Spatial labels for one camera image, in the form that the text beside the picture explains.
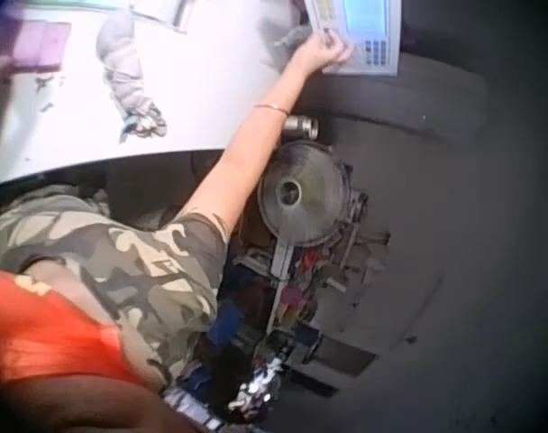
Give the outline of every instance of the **camouflage shirt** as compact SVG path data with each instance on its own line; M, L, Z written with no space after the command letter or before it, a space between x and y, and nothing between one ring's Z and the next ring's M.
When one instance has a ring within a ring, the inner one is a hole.
M192 213L143 232L56 193L64 190L31 194L0 216L0 270L20 273L36 259L60 258L122 332L142 340L148 365L168 384L215 319L224 225Z

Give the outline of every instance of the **red clothing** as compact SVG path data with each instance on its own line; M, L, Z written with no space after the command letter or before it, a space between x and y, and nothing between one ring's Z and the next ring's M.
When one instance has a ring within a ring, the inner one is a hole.
M47 284L0 272L0 386L71 374L142 384L123 359L117 327L97 324Z

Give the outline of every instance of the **display screen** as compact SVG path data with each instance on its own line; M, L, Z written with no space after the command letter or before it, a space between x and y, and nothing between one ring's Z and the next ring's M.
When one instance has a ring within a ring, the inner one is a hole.
M348 30L356 33L386 34L388 0L343 0Z

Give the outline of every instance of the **metal cylinder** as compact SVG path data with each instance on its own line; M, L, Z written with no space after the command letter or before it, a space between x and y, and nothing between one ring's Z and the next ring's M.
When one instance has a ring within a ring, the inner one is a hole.
M305 115L290 115L284 123L282 135L315 140L318 137L318 120Z

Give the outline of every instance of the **white table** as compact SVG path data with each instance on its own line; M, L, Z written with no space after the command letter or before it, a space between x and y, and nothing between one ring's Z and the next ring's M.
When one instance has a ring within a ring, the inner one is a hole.
M287 56L272 43L296 20L284 1L193 0L185 33L138 21L146 91L168 133L120 144L122 118L95 54L106 15L27 9L24 18L70 22L72 31L62 71L47 88L36 94L37 74L14 76L0 133L0 183L92 161L224 148L278 78Z

